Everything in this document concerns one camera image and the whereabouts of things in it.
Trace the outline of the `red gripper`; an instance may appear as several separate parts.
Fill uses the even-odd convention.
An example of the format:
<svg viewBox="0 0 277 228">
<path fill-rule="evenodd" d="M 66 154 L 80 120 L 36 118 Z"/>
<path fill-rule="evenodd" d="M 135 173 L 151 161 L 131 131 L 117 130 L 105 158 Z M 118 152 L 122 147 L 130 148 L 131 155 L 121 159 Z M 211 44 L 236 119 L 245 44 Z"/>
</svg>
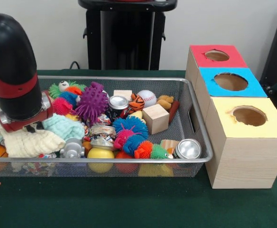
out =
<svg viewBox="0 0 277 228">
<path fill-rule="evenodd" d="M 0 124 L 6 132 L 15 132 L 27 127 L 27 131 L 30 133 L 35 133 L 38 129 L 38 123 L 44 121 L 53 116 L 54 109 L 52 102 L 47 92 L 42 92 L 42 107 L 41 110 L 34 115 L 32 118 L 26 120 L 12 120 L 10 119 L 1 109 L 0 109 Z"/>
</svg>

